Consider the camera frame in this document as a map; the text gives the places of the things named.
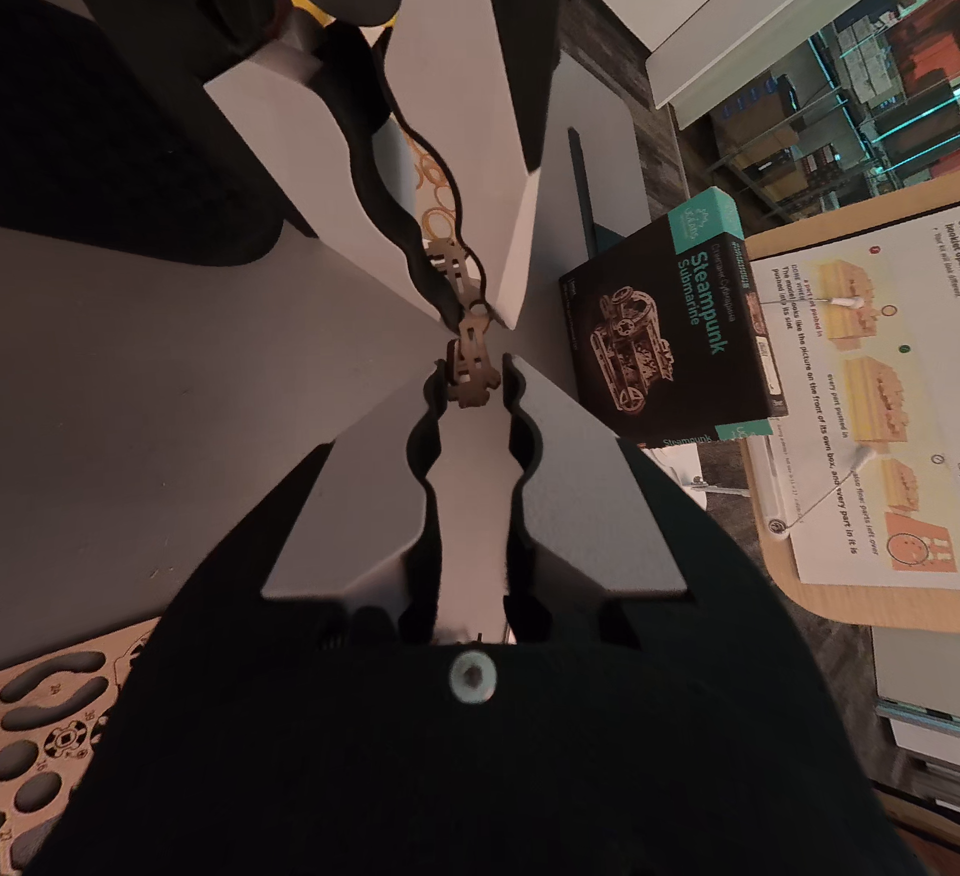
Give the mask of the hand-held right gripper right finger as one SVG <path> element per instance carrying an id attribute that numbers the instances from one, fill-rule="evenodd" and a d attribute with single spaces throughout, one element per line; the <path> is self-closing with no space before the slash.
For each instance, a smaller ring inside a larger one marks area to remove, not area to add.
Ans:
<path id="1" fill-rule="evenodd" d="M 617 436 L 510 354 L 503 403 L 519 468 L 503 598 L 515 641 L 636 642 L 625 606 L 690 592 Z"/>

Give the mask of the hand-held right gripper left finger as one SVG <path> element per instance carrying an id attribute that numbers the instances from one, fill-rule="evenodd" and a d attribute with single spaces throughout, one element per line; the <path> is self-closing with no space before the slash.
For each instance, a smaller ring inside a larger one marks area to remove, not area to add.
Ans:
<path id="1" fill-rule="evenodd" d="M 382 610 L 401 640 L 432 640 L 442 539 L 428 473 L 441 454 L 438 361 L 332 443 L 261 588 L 264 599 Z"/>

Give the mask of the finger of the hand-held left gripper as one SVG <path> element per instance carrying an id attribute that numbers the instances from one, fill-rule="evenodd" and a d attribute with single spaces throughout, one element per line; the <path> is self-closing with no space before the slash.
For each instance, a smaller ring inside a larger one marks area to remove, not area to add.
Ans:
<path id="1" fill-rule="evenodd" d="M 334 22 L 312 50 L 276 39 L 204 90 L 320 240 L 455 331 L 462 305 L 414 218 L 413 161 L 377 56 Z"/>
<path id="2" fill-rule="evenodd" d="M 519 321 L 544 148 L 544 0 L 399 0 L 386 94 L 451 175 L 486 301 Z"/>

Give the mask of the slotted wooden model part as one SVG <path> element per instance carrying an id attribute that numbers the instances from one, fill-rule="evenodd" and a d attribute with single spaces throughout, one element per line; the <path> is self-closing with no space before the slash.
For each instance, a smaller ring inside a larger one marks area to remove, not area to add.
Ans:
<path id="1" fill-rule="evenodd" d="M 450 283 L 465 313 L 489 316 L 486 274 L 476 254 L 456 236 L 427 239 L 423 245 L 429 261 Z"/>

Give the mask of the small wooden model part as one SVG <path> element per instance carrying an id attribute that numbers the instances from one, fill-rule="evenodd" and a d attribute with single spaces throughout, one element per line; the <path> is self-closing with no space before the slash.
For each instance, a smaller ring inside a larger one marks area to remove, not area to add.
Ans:
<path id="1" fill-rule="evenodd" d="M 460 408 L 486 405 L 501 385 L 499 370 L 490 361 L 486 332 L 491 322 L 485 311 L 469 310 L 459 324 L 459 335 L 448 343 L 445 357 L 448 400 Z"/>

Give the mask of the dark model kit box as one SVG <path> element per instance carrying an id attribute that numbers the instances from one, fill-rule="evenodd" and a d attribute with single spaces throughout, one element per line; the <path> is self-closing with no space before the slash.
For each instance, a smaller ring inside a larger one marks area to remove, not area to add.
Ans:
<path id="1" fill-rule="evenodd" d="M 578 398 L 643 449 L 788 414 L 734 199 L 711 187 L 558 282 Z"/>

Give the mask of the wooden parts sheet with cutouts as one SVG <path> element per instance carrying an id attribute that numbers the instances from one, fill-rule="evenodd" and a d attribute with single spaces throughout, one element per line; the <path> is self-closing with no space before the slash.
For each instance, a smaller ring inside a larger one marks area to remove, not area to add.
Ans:
<path id="1" fill-rule="evenodd" d="M 2 671 L 2 874 L 21 874 L 59 821 L 157 622 Z"/>

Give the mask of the wooden sheet with rings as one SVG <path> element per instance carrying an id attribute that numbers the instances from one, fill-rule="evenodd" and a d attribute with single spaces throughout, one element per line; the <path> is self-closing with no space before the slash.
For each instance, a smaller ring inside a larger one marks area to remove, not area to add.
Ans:
<path id="1" fill-rule="evenodd" d="M 404 134 L 414 166 L 414 214 L 426 243 L 456 236 L 457 208 L 445 171 L 433 155 Z"/>

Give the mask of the dark teal upright panel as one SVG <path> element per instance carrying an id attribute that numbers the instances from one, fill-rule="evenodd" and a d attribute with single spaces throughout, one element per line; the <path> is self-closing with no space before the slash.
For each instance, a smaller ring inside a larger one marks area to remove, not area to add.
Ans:
<path id="1" fill-rule="evenodd" d="M 571 166 L 579 202 L 587 258 L 594 259 L 599 254 L 618 246 L 625 237 L 596 222 L 588 174 L 586 173 L 587 168 L 585 166 L 586 161 L 584 159 L 581 136 L 573 126 L 568 127 L 567 130 Z"/>

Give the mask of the black mesh chair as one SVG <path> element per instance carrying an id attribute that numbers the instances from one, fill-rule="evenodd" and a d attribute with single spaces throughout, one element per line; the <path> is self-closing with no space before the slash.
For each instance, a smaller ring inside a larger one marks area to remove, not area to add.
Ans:
<path id="1" fill-rule="evenodd" d="M 207 268 L 317 240 L 205 89 L 242 60 L 217 6 L 133 1 L 2 0 L 2 227 Z"/>

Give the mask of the pale wooden board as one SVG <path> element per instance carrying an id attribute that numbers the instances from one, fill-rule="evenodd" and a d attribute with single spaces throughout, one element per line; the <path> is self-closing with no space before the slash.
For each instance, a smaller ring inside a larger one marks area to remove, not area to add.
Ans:
<path id="1" fill-rule="evenodd" d="M 958 205 L 958 201 L 959 174 L 953 173 L 751 235 L 745 247 L 751 260 L 760 260 L 936 213 Z M 790 541 L 775 539 L 769 533 L 769 517 L 762 509 L 762 503 L 769 500 L 770 494 L 764 492 L 758 476 L 758 465 L 766 463 L 761 438 L 740 439 L 737 444 L 745 467 L 764 566 L 775 585 L 791 601 L 819 617 L 854 626 L 959 632 L 956 590 L 802 582 Z"/>

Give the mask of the printed instruction sheet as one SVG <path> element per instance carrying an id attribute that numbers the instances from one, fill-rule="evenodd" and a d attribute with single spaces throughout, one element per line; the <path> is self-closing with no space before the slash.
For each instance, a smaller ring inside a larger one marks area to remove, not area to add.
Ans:
<path id="1" fill-rule="evenodd" d="M 958 591 L 958 206 L 752 263 L 801 582 Z"/>

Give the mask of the glass display shelving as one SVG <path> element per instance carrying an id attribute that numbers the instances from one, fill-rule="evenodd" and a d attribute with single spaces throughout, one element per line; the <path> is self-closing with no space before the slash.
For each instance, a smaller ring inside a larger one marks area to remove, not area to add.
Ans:
<path id="1" fill-rule="evenodd" d="M 748 234 L 958 168 L 958 0 L 709 0 L 650 76 Z"/>

